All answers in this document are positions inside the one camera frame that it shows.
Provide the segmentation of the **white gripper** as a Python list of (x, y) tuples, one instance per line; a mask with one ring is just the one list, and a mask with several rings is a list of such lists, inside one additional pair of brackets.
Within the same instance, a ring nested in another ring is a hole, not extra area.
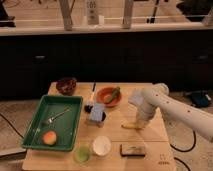
[(155, 115), (155, 108), (153, 106), (139, 106), (137, 108), (136, 118), (136, 128), (144, 129)]

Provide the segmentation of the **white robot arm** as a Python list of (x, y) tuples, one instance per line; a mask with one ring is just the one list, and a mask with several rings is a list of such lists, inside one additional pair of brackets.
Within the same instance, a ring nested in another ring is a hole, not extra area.
[(169, 88), (164, 83), (136, 90), (140, 119), (148, 122), (160, 108), (213, 143), (213, 114), (179, 102), (168, 96)]

